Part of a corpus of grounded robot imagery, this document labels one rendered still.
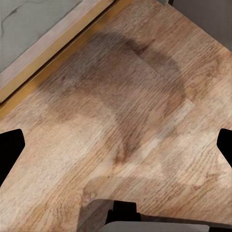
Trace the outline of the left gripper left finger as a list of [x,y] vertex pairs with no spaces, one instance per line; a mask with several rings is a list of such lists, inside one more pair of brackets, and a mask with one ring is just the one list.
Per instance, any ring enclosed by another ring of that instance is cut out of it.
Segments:
[[0,187],[25,147],[21,129],[0,134]]

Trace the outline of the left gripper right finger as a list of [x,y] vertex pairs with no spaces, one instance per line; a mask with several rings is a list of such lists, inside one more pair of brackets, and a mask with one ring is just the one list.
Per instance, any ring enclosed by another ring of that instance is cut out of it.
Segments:
[[232,130],[224,128],[220,130],[217,146],[232,167]]

